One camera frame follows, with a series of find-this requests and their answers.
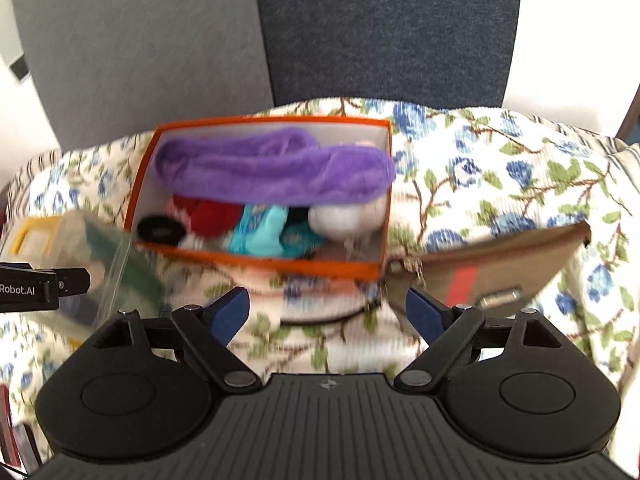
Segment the purple plush cloth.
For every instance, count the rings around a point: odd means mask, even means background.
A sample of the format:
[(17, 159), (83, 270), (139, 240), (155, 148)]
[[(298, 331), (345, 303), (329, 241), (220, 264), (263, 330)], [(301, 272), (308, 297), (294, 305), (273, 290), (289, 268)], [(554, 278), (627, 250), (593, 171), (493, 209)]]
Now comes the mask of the purple plush cloth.
[(303, 130), (284, 128), (239, 141), (175, 140), (156, 153), (157, 177), (169, 184), (193, 184), (206, 162), (214, 170), (205, 180), (230, 177), (241, 162), (248, 162), (249, 178), (271, 184), (302, 180), (294, 194), (302, 206), (367, 203), (387, 193), (395, 180), (395, 164), (375, 146), (352, 144), (346, 148), (320, 148)]

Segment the clear plastic storage container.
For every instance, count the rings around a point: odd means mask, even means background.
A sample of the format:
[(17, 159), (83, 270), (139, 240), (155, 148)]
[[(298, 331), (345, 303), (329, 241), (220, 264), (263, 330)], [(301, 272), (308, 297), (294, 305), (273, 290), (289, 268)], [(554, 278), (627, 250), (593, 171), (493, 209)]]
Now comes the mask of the clear plastic storage container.
[(84, 341), (120, 311), (157, 318), (164, 285), (129, 233), (79, 210), (18, 220), (1, 247), (1, 312)]

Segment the turquoise sock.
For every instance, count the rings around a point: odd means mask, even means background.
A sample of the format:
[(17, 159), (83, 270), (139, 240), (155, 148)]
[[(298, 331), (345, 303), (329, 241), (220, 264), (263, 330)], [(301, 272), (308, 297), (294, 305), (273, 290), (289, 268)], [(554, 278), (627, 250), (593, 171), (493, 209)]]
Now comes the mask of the turquoise sock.
[(290, 208), (246, 205), (232, 231), (228, 252), (252, 258), (299, 259), (319, 249), (324, 238), (307, 220), (288, 223)]

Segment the dark red knitted item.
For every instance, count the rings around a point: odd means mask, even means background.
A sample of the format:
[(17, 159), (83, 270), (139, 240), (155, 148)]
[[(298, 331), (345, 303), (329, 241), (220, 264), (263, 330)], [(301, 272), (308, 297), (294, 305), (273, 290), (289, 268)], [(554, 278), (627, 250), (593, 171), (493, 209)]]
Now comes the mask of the dark red knitted item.
[(167, 214), (183, 224), (189, 233), (215, 238), (232, 231), (240, 222), (244, 207), (214, 200), (173, 195), (167, 204)]

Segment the black hair band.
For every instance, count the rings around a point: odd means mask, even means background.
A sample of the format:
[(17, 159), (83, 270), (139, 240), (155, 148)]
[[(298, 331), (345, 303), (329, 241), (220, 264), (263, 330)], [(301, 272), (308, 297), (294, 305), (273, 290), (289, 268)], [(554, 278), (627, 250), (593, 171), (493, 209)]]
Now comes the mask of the black hair band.
[(180, 221), (164, 214), (149, 214), (136, 226), (139, 240), (142, 242), (177, 247), (186, 237), (186, 228)]

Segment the white plush ball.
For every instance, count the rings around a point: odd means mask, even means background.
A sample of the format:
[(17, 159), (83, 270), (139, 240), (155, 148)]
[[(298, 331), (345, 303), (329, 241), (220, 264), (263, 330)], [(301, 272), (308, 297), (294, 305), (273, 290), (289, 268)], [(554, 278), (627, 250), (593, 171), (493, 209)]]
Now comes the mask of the white plush ball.
[(316, 234), (328, 240), (356, 240), (382, 229), (387, 206), (387, 195), (362, 204), (312, 206), (308, 211), (308, 223)]

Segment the orange cardboard box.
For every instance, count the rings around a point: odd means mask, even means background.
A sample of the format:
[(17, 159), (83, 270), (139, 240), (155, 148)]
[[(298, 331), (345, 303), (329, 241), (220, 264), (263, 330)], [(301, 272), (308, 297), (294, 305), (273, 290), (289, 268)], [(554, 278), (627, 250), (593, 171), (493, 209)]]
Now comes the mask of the orange cardboard box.
[[(216, 200), (224, 203), (302, 206), (303, 202), (294, 197), (302, 188), (302, 180), (295, 178), (291, 184), (271, 184), (265, 178), (249, 178), (245, 175), (245, 171), (250, 169), (248, 162), (241, 162), (240, 168), (233, 170), (230, 177), (205, 180), (214, 170), (214, 165), (206, 162), (204, 168), (196, 172), (196, 182), (193, 184), (166, 183), (157, 177), (155, 170), (156, 153), (171, 141), (239, 141), (284, 128), (305, 131), (320, 148), (346, 148), (357, 142), (370, 142), (386, 154), (392, 152), (390, 122), (387, 120), (338, 116), (260, 116), (221, 117), (163, 125), (154, 132), (140, 162), (130, 193), (124, 229), (132, 234), (137, 232), (138, 222), (149, 214), (164, 212), (174, 194), (203, 198), (206, 192), (214, 191)], [(256, 266), (284, 273), (375, 281), (383, 273), (387, 228), (388, 225), (384, 224), (372, 235), (370, 246), (361, 260), (349, 260), (340, 246), (334, 246), (310, 260), (293, 260), (234, 256), (228, 252), (186, 250), (148, 242), (142, 245), (165, 256), (199, 263)]]

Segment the floral blue bedsheet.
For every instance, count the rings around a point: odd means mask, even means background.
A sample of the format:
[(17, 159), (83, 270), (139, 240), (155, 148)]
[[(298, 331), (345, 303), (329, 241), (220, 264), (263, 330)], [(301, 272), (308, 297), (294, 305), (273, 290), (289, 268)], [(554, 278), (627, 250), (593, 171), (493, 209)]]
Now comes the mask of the floral blue bedsheet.
[[(285, 107), (300, 117), (346, 110), (392, 126), (394, 252), (464, 244), (585, 221), (590, 243), (534, 299), (616, 385), (623, 414), (639, 411), (639, 149), (498, 108), (431, 110), (408, 103), (323, 99)], [(232, 347), (257, 373), (397, 372), (424, 343), (387, 308), (342, 328), (284, 328), (286, 307), (308, 312), (303, 285), (271, 272), (166, 259), (180, 300), (213, 299), (232, 285), (254, 292), (250, 325)]]

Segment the light grey sofa cushion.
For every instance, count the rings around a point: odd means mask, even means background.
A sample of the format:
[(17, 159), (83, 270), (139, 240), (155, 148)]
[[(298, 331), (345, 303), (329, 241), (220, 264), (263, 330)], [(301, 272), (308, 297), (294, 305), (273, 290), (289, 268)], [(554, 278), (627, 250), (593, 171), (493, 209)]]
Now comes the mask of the light grey sofa cushion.
[(62, 148), (273, 103), (257, 0), (13, 0)]

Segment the dark blue sofa cushion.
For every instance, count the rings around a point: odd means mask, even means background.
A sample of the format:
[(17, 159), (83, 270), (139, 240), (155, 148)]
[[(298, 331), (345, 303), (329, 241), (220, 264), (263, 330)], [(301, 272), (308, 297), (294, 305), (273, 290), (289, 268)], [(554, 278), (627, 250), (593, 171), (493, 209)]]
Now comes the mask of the dark blue sofa cushion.
[(501, 106), (520, 0), (257, 0), (274, 102)]

